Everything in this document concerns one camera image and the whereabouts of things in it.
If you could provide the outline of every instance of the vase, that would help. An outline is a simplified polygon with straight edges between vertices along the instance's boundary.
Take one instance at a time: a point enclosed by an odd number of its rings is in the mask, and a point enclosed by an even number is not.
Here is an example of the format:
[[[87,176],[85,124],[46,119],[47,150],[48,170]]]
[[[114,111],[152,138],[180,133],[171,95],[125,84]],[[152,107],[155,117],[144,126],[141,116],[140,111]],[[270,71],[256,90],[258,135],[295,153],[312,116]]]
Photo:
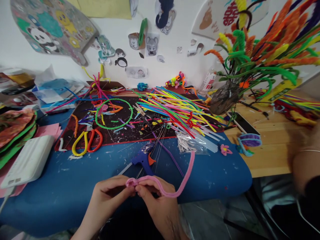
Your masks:
[[[226,113],[242,98],[243,94],[239,95],[240,92],[239,85],[228,80],[224,86],[213,94],[210,102],[210,111],[215,115]]]

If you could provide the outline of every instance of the plastic bag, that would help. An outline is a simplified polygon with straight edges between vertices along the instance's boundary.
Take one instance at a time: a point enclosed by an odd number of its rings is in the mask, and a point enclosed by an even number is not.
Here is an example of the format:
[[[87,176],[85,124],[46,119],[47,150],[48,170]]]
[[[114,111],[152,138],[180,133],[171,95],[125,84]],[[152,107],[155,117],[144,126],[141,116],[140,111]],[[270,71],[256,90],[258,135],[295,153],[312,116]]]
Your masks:
[[[178,140],[178,148],[180,154],[190,153],[191,151],[195,151],[195,154],[198,155],[209,155],[209,152],[205,146],[199,144],[196,139],[193,139],[187,133],[176,132],[177,140]]]

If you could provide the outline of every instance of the cable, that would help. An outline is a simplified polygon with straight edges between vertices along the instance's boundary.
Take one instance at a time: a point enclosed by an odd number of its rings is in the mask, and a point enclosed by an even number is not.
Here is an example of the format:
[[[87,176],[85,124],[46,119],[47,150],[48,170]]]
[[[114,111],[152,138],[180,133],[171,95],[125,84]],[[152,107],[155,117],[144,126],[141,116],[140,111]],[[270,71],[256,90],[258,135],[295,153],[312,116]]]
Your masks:
[[[0,207],[0,214],[1,214],[2,210],[3,210],[3,208],[4,208],[4,205],[8,201],[9,197],[14,193],[15,190],[16,190],[16,186],[7,188],[7,191],[4,194],[3,203],[1,204],[1,207]]]

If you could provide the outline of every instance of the pink pipe cleaner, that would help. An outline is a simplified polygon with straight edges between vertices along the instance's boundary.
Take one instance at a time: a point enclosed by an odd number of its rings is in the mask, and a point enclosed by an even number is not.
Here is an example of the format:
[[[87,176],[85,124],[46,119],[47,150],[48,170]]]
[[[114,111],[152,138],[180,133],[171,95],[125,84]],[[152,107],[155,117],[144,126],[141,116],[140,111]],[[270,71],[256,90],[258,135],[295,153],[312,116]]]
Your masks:
[[[139,182],[149,179],[149,180],[155,181],[157,183],[157,185],[159,186],[159,191],[163,196],[169,197],[169,198],[177,198],[177,197],[179,197],[181,195],[181,193],[182,193],[184,187],[186,186],[187,181],[188,181],[188,179],[189,179],[189,177],[191,175],[191,171],[192,171],[192,167],[193,167],[193,163],[194,163],[194,157],[195,157],[195,153],[194,153],[194,151],[192,151],[191,152],[191,157],[190,157],[190,163],[189,163],[186,175],[184,176],[178,191],[176,191],[175,193],[167,193],[163,189],[160,181],[157,178],[153,177],[153,176],[144,176],[144,177],[141,177],[141,178],[138,178],[138,179],[129,178],[127,180],[127,182],[126,182],[126,186],[127,187],[129,187],[129,186],[137,186],[139,184]]]

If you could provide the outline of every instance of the blue cloth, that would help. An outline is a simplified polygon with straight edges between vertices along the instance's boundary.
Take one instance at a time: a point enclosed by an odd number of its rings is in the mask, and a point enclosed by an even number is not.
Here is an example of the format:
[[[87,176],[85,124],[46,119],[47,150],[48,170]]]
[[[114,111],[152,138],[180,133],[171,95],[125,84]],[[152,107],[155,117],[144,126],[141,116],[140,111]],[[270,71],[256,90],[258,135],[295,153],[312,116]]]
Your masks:
[[[60,123],[68,119],[70,114],[71,111],[43,117],[39,124]],[[61,124],[62,129],[66,124],[67,121]],[[251,186],[252,177],[246,163],[226,135],[220,135],[226,140],[219,143],[229,145],[233,154],[223,156],[220,152],[209,151],[210,156],[196,155],[191,176],[178,198],[179,203],[236,196]],[[137,142],[103,146],[97,152],[87,153],[78,160],[68,160],[71,151],[63,153],[52,150],[41,177],[28,183],[19,196],[8,199],[0,214],[0,223],[11,225],[35,237],[45,237],[78,227],[95,184],[117,175],[145,144],[146,142]],[[190,154],[180,155],[175,138],[164,139],[163,145],[171,151],[185,173]],[[177,190],[182,176],[168,153],[163,149],[158,153],[158,150],[159,146],[153,155],[157,160],[157,165],[153,165],[153,172],[172,183]],[[136,177],[140,170],[140,166],[131,166],[124,174]],[[141,204],[139,197],[130,201],[140,201]]]

